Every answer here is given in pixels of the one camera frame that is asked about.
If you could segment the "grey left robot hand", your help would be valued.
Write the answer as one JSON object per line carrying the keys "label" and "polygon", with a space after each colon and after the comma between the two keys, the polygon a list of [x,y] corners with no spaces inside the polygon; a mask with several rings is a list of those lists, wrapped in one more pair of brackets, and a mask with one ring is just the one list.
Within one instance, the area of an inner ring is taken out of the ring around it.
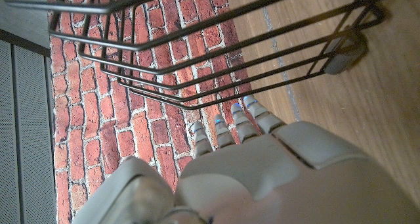
{"label": "grey left robot hand", "polygon": [[254,97],[215,117],[218,147],[192,129],[196,157],[171,188],[126,158],[75,223],[418,223],[419,208],[365,152],[309,122],[284,123]]}

